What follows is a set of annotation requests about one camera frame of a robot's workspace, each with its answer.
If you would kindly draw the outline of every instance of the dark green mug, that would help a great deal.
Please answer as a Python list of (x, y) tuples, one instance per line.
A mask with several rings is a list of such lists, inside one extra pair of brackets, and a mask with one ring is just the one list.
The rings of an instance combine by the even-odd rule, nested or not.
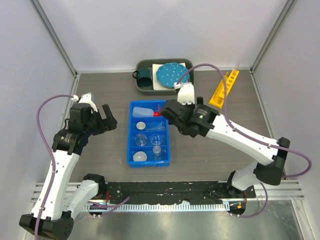
[(136, 79), (136, 84), (140, 88), (146, 88), (152, 85), (152, 73), (148, 67), (142, 67), (134, 71), (132, 77)]

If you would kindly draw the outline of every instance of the blue plastic bin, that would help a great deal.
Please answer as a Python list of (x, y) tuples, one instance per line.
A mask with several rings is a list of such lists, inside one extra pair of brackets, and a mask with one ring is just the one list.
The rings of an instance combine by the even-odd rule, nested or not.
[[(141, 167), (167, 167), (169, 166), (171, 160), (170, 151), (170, 139), (169, 139), (169, 128), (168, 120), (163, 116), (154, 117), (133, 117), (132, 111), (134, 107), (150, 108), (154, 112), (158, 112), (159, 106), (162, 108), (166, 103), (166, 100), (150, 100), (150, 101), (132, 101), (130, 103), (130, 113), (129, 113), (129, 132), (128, 132), (128, 147), (127, 147), (127, 157), (126, 162), (132, 168)], [(144, 122), (146, 125), (146, 130), (152, 128), (161, 122), (164, 122), (165, 129), (162, 131), (139, 131), (136, 127), (138, 122)], [(137, 134), (145, 134), (148, 137), (148, 143), (146, 146), (136, 146), (134, 137)], [(161, 143), (161, 160), (156, 160), (152, 152), (153, 145), (150, 142), (150, 137), (154, 134), (159, 134), (162, 136)], [(147, 155), (146, 161), (134, 161), (133, 156), (136, 152), (143, 151)]]

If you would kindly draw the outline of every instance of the white wall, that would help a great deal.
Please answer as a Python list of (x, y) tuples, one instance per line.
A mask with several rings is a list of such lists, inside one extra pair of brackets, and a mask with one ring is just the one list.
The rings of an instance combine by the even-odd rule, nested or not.
[(286, 0), (40, 0), (78, 71), (143, 59), (251, 67)]
[[(320, 218), (319, 9), (319, 0), (297, 1), (256, 71), (272, 129), (313, 161), (311, 171), (299, 182), (315, 223)], [(293, 174), (307, 165), (303, 158), (289, 154), (286, 166)]]
[[(50, 164), (37, 108), (48, 97), (69, 93), (72, 75), (29, 1), (0, 1), (0, 23), (0, 238), (15, 240), (25, 232), (20, 216), (28, 213), (35, 184)], [(41, 114), (50, 145), (65, 105), (56, 100)]]

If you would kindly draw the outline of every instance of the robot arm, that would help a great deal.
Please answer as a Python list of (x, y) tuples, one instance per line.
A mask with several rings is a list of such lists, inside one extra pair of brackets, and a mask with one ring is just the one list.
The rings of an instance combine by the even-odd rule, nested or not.
[[(227, 124), (224, 115), (217, 110), (204, 105), (202, 97), (195, 102), (195, 90), (191, 83), (176, 84), (177, 100), (167, 100), (161, 109), (161, 114), (175, 125), (183, 135), (217, 139), (229, 144), (246, 154), (255, 161), (242, 170), (230, 174), (227, 190), (230, 196), (236, 196), (248, 187), (263, 182), (269, 185), (279, 185), (282, 179), (287, 152), (256, 143), (233, 131)], [(271, 139), (256, 134), (236, 123), (237, 129), (270, 145), (288, 148), (290, 141), (286, 138)]]
[[(55, 177), (43, 208), (38, 235), (50, 239), (67, 239), (73, 228), (74, 219), (83, 206), (93, 197), (106, 192), (103, 176), (87, 174), (78, 189), (64, 201), (64, 196), (83, 148), (87, 145), (91, 135), (102, 134), (116, 129), (114, 119), (107, 104), (102, 108), (106, 115), (102, 119), (91, 93), (81, 96), (70, 109), (67, 126), (60, 130), (53, 138), (53, 156), (56, 161)], [(49, 188), (53, 166), (49, 167), (41, 194), (30, 214), (22, 215), (19, 225), (34, 234), (42, 200)]]

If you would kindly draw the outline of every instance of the blue plate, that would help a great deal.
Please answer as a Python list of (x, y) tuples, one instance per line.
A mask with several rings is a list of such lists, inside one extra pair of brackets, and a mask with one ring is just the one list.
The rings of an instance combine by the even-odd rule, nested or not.
[[(156, 79), (162, 86), (166, 88), (173, 88), (174, 83), (176, 83), (186, 71), (188, 71), (188, 69), (186, 69), (182, 64), (172, 62), (159, 67), (155, 75)], [(182, 79), (181, 83), (187, 83), (188, 79), (189, 74)]]

